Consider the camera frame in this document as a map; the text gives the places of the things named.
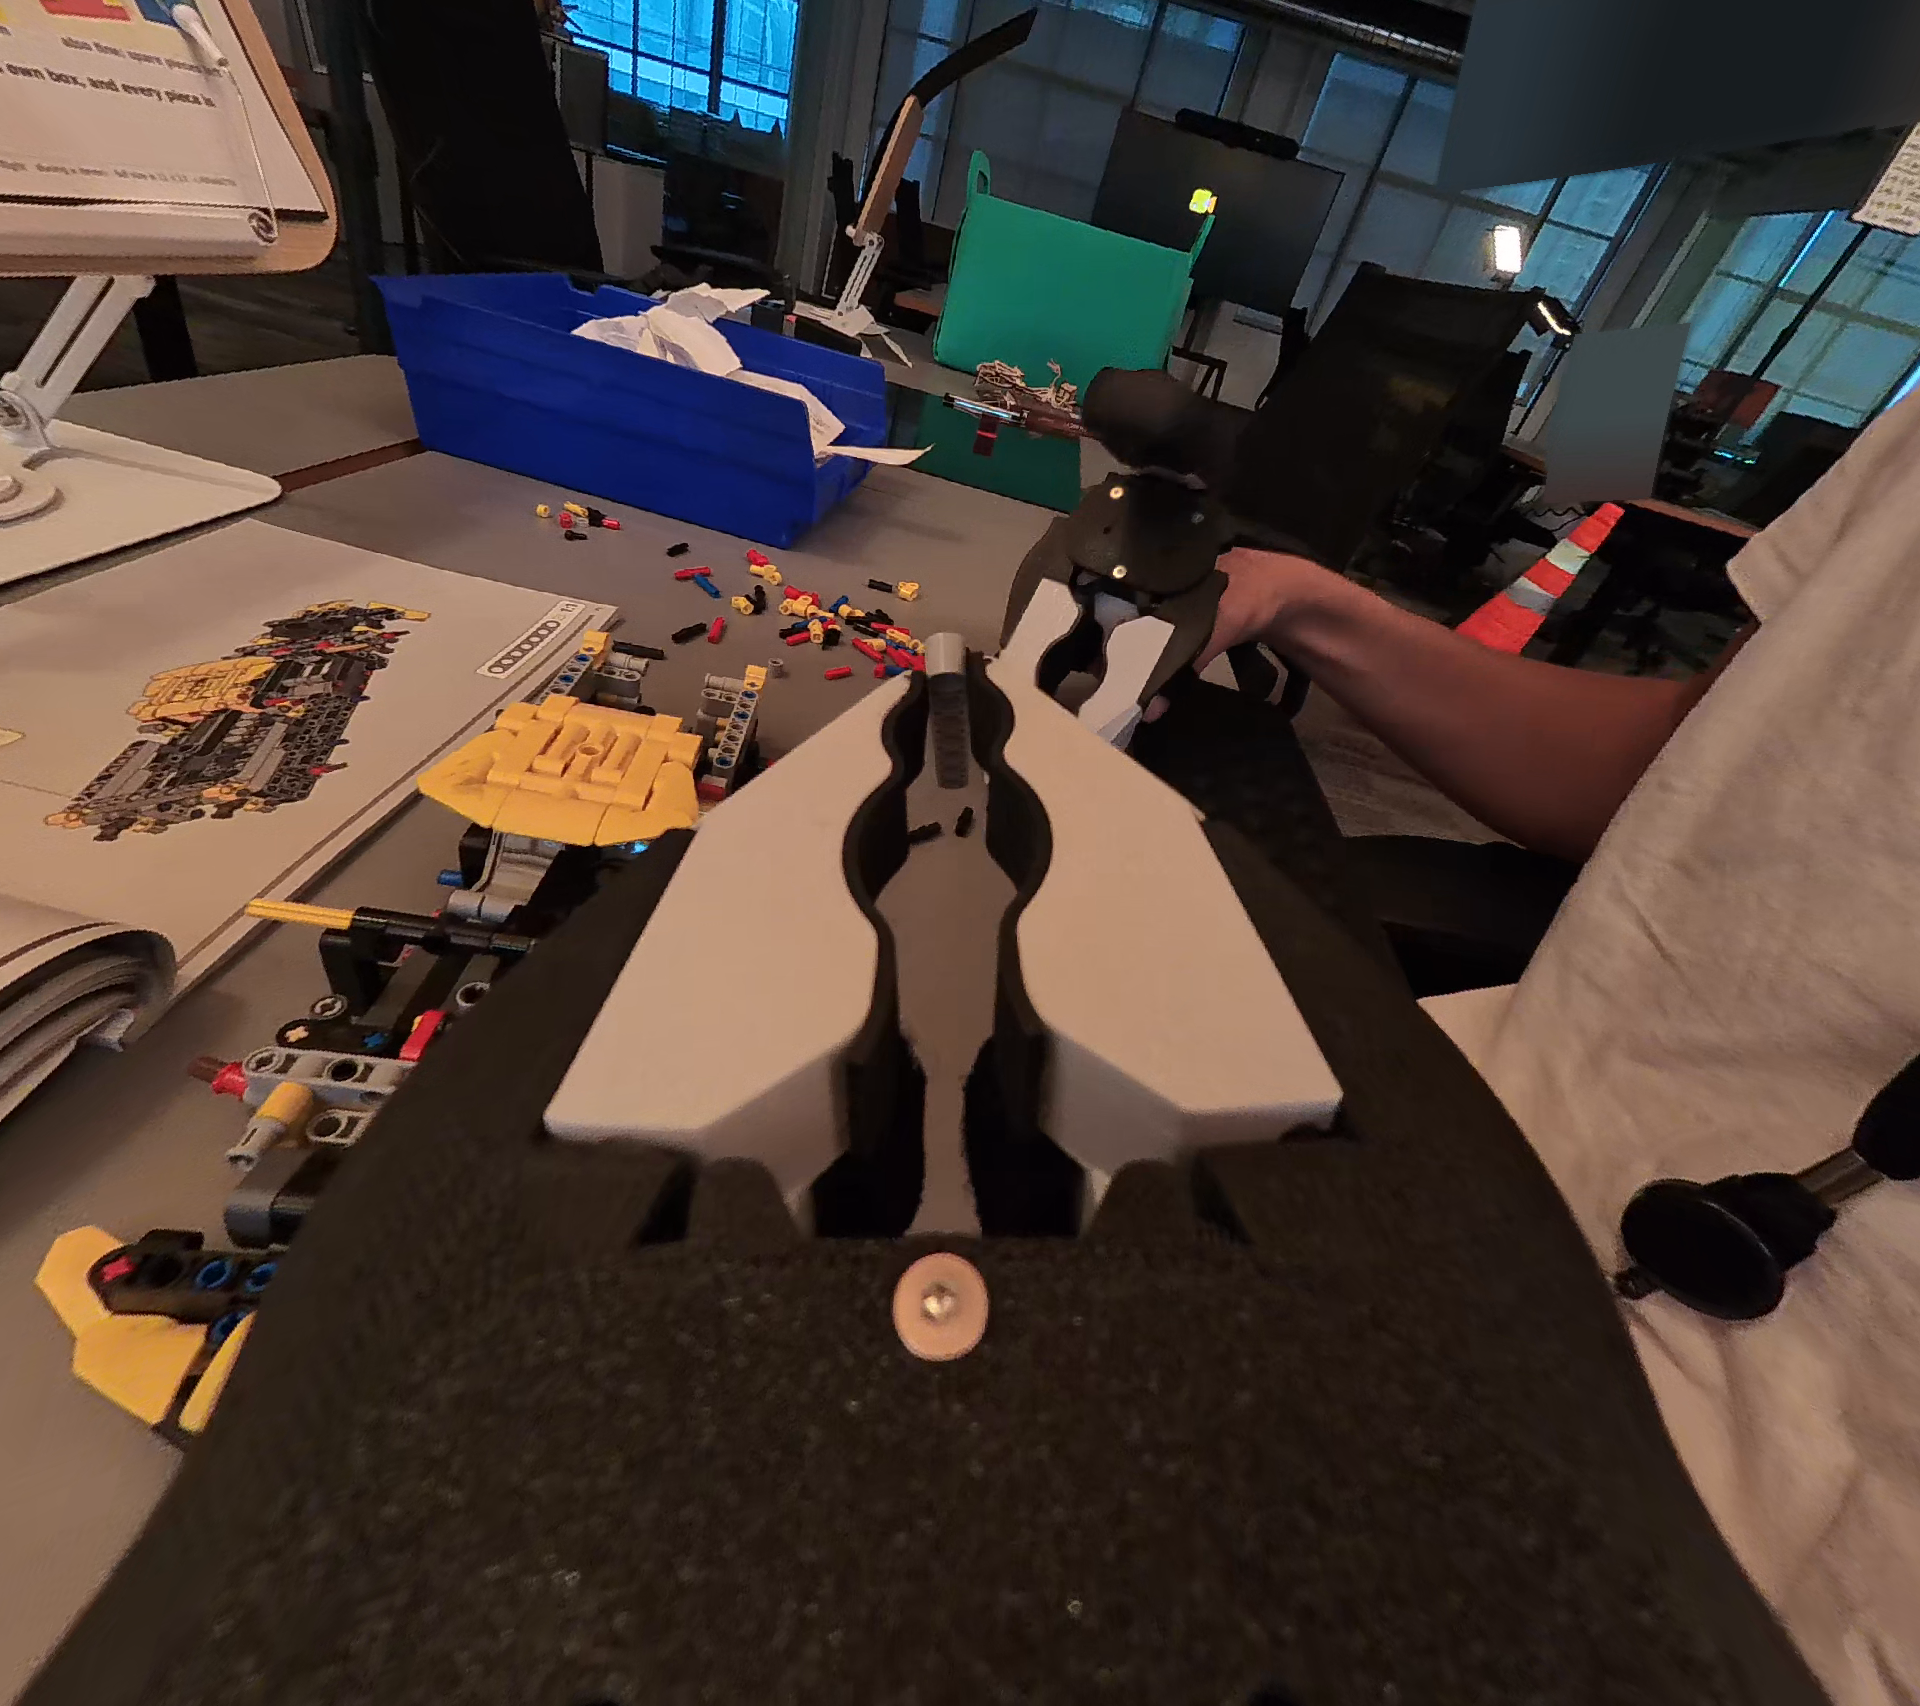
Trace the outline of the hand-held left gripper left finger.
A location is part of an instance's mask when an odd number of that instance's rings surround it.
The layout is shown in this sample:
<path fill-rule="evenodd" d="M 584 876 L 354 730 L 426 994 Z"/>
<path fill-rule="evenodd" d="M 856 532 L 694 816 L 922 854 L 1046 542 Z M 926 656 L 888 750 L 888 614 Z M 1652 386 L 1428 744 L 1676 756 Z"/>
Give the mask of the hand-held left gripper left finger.
<path fill-rule="evenodd" d="M 926 724 L 904 672 L 710 812 L 544 1110 L 552 1138 L 748 1160 L 820 1234 L 908 1230 L 926 1080 L 878 896 Z"/>

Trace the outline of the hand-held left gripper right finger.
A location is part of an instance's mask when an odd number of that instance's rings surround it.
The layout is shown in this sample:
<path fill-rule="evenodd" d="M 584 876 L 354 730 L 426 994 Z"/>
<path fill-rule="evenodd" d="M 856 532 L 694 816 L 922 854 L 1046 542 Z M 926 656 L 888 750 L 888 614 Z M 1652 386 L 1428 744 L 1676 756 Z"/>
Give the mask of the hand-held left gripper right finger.
<path fill-rule="evenodd" d="M 984 846 L 1014 890 L 964 1090 L 978 1228 L 1076 1234 L 1130 1166 L 1336 1130 L 1260 854 L 1018 664 L 972 660 L 968 696 Z"/>

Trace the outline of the person's right forearm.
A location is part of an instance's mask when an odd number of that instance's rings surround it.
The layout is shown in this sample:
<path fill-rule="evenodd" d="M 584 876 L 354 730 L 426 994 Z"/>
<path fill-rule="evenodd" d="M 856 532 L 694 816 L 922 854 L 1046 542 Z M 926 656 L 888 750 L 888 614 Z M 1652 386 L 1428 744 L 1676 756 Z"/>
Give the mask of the person's right forearm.
<path fill-rule="evenodd" d="M 1294 560 L 1284 650 L 1454 806 L 1534 852 L 1590 856 L 1632 788 L 1758 636 L 1686 680 L 1498 654 Z"/>

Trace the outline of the desk lamp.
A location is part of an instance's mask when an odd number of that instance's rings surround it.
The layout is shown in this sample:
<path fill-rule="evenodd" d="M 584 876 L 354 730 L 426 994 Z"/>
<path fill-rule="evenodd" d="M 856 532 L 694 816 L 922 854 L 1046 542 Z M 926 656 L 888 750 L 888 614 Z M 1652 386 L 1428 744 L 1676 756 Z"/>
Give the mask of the desk lamp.
<path fill-rule="evenodd" d="M 866 306 L 866 292 L 882 260 L 884 220 L 894 208 L 928 108 L 970 74 L 1020 50 L 1038 18 L 1040 10 L 1030 6 L 984 34 L 964 40 L 914 80 L 902 96 L 858 206 L 838 228 L 852 246 L 852 264 L 834 302 L 820 314 L 820 324 L 840 346 L 864 352 L 866 340 L 884 332 Z"/>

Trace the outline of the grey desk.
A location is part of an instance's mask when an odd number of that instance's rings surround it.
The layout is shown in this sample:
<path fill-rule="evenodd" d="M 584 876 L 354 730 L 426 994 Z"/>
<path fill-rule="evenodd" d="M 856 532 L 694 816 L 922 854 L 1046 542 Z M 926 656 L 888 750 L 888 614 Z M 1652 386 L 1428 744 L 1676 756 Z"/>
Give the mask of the grey desk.
<path fill-rule="evenodd" d="M 748 644 L 674 648 L 694 618 L 670 592 L 664 552 L 736 562 L 748 542 L 634 514 L 624 530 L 566 544 L 536 518 L 548 488 L 434 452 L 364 468 L 308 468 L 264 514 L 278 528 L 346 542 L 546 598 L 614 604 L 636 640 L 668 652 L 654 702 L 684 712 L 706 672 L 736 672 Z M 916 624 L 998 638 L 1014 572 L 1048 524 L 1044 508 L 920 470 L 876 470 L 790 554 L 814 590 L 868 578 L 916 580 Z M 926 1072 L 926 1172 L 916 1232 L 978 1228 L 960 1144 L 962 1080 L 990 1030 L 994 912 L 1008 896 L 980 832 L 942 834 L 908 856 L 882 894 L 896 930 L 902 1010 Z M 130 1240 L 192 1228 L 222 1244 L 232 1100 L 188 1074 L 200 1056 L 236 1058 L 320 990 L 318 936 L 262 932 L 228 968 L 180 998 L 122 1050 L 84 1048 L 44 1082 L 2 1134 L 2 1628 L 4 1700 L 96 1596 L 180 1466 L 180 1454 L 72 1376 L 66 1330 L 36 1290 L 48 1246 L 84 1224 Z"/>

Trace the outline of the person's right hand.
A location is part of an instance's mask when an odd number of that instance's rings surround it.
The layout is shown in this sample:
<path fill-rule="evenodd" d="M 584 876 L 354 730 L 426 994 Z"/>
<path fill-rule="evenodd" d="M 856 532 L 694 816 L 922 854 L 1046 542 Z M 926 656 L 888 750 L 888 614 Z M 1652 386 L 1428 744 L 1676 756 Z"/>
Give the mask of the person's right hand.
<path fill-rule="evenodd" d="M 1374 606 L 1368 590 L 1308 558 L 1242 546 L 1222 552 L 1214 570 L 1220 590 L 1196 674 L 1260 642 L 1328 692 L 1352 678 L 1356 622 L 1364 628 Z"/>

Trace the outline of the green plastic bin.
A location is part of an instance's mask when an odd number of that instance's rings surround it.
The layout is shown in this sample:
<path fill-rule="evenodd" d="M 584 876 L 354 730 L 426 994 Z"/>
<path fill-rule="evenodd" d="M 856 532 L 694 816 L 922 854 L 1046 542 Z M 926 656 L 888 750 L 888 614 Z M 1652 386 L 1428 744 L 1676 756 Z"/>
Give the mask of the green plastic bin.
<path fill-rule="evenodd" d="M 1212 192 L 1196 204 L 1204 218 L 1190 244 L 1170 248 L 998 196 L 992 162 L 976 150 L 934 360 L 962 374 L 994 362 L 1022 374 L 1058 368 L 1080 390 L 1108 368 L 1164 372 L 1216 220 Z"/>

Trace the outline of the partly built toy car model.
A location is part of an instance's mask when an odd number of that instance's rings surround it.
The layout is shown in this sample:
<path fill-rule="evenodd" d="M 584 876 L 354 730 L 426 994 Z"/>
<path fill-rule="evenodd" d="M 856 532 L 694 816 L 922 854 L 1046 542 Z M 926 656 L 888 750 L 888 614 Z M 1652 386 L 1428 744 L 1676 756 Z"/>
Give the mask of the partly built toy car model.
<path fill-rule="evenodd" d="M 710 672 L 684 718 L 644 700 L 660 660 L 590 632 L 534 698 L 420 774 L 420 796 L 464 824 L 434 912 L 250 904 L 318 934 L 326 994 L 266 1044 L 194 1068 L 246 1114 L 226 1156 L 226 1242 L 74 1228 L 46 1250 L 36 1290 L 98 1398 L 178 1446 L 200 1434 L 284 1254 L 434 1046 L 664 832 L 694 830 L 754 772 L 766 664 Z"/>

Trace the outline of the crumpled white paper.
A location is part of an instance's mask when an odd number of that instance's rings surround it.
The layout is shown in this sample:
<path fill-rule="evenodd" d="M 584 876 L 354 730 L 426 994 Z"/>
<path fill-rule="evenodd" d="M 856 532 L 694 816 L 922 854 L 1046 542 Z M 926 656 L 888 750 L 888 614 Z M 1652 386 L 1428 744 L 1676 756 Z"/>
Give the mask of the crumpled white paper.
<path fill-rule="evenodd" d="M 764 286 L 714 286 L 700 280 L 678 288 L 646 310 L 628 316 L 592 318 L 572 330 L 576 340 L 636 352 L 662 364 L 730 380 L 770 396 L 792 398 L 808 414 L 814 462 L 846 456 L 878 466 L 908 466 L 926 448 L 856 446 L 846 420 L 806 384 L 746 366 L 718 328 L 718 320 L 736 320 L 766 296 Z"/>

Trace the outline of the open instruction booklet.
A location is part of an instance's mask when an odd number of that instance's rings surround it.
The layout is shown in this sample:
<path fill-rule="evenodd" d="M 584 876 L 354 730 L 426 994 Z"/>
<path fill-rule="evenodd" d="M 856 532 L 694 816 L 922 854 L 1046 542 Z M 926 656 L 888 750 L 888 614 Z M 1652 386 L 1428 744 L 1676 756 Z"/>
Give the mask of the open instruction booklet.
<path fill-rule="evenodd" d="M 252 520 L 4 608 L 4 1092 L 222 966 L 610 606 Z"/>

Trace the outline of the blue plastic bin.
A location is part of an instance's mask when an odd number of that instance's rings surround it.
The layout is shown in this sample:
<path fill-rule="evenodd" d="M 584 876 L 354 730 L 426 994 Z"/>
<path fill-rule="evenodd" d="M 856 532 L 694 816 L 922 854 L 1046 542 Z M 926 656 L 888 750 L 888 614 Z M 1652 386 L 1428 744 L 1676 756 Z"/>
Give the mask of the blue plastic bin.
<path fill-rule="evenodd" d="M 792 548 L 862 482 L 816 460 L 804 402 L 590 340 L 648 310 L 562 274 L 382 276 L 420 444 L 616 504 Z"/>

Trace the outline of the black badge reel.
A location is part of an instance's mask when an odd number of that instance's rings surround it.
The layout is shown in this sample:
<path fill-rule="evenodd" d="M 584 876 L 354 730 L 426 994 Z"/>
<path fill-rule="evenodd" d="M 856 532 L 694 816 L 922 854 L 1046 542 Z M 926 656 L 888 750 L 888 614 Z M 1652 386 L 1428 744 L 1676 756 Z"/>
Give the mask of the black badge reel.
<path fill-rule="evenodd" d="M 1660 1294 L 1728 1324 L 1762 1320 L 1844 1206 L 1916 1176 L 1918 1060 L 1908 1060 L 1862 1108 L 1848 1144 L 1812 1166 L 1636 1190 L 1618 1222 L 1624 1262 L 1612 1290 L 1630 1304 Z"/>

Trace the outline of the dark board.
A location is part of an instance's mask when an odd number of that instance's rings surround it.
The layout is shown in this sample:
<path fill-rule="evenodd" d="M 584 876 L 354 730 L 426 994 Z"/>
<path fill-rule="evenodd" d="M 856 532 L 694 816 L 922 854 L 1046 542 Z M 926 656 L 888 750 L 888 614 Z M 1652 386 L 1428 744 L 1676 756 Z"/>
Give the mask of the dark board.
<path fill-rule="evenodd" d="M 434 274 L 598 274 L 534 0 L 358 0 L 362 58 Z"/>

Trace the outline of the instruction sheet on stand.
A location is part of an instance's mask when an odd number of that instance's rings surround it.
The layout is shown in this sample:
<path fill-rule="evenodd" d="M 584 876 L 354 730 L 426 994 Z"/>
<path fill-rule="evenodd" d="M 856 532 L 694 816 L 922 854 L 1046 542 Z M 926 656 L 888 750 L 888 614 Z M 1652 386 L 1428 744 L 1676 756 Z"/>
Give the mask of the instruction sheet on stand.
<path fill-rule="evenodd" d="M 326 172 L 324 182 L 332 210 L 318 220 L 252 206 L 16 200 L 4 196 L 2 150 L 4 276 L 66 278 L 54 312 L 4 374 L 4 584 L 276 500 L 270 478 L 66 422 L 62 412 L 156 278 L 284 274 L 322 264 L 336 234 Z"/>

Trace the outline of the printed instruction sheet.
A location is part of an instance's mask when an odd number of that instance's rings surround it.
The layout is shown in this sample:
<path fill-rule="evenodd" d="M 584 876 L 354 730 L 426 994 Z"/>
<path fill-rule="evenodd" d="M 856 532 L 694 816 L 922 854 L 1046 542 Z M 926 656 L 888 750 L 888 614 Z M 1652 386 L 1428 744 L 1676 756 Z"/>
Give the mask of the printed instruction sheet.
<path fill-rule="evenodd" d="M 250 0 L 2 0 L 4 198 L 330 216 Z"/>

